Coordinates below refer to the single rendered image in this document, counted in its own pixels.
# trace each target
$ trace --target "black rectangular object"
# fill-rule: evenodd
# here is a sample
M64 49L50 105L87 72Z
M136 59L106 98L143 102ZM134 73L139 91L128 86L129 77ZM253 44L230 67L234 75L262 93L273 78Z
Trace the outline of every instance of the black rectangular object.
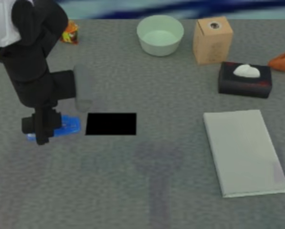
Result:
M250 64L259 70L260 77L245 78L234 74L234 70L242 64L222 62L218 80L219 93L268 98L272 90L270 67Z
M88 113L86 135L136 135L135 113Z

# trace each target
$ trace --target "orange object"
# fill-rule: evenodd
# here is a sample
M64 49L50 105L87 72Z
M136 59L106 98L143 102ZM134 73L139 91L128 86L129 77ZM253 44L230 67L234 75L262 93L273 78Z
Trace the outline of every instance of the orange object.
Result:
M69 21L69 24L62 34L61 41L65 43L78 44L78 28L74 21Z
M283 71L285 72L285 53L275 57L272 59L269 63L268 66L278 70L278 71Z

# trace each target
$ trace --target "red and yellow package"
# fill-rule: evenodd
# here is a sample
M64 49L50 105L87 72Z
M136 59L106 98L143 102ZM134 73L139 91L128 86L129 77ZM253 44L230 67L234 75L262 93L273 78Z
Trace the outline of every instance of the red and yellow package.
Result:
M65 43L78 44L78 28L74 21L69 21L68 26L62 34L61 41Z

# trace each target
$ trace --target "white book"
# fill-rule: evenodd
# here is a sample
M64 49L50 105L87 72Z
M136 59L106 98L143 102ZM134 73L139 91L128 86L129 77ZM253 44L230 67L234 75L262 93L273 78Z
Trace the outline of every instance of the white book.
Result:
M260 110L204 113L224 198L285 193L285 175Z

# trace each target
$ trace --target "table surface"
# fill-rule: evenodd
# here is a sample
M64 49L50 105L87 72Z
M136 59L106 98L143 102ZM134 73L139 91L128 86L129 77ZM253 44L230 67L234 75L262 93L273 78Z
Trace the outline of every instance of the table surface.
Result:
M204 112L260 109L285 172L285 73L268 99L217 93L219 64L198 66L195 20L165 58L145 54L136 20L77 21L80 44L59 43L51 71L91 71L90 112L138 115L137 136L77 135L38 147L20 131L22 106L0 65L0 229L285 229L285 194L223 199ZM266 64L285 52L285 21L230 21L229 61Z

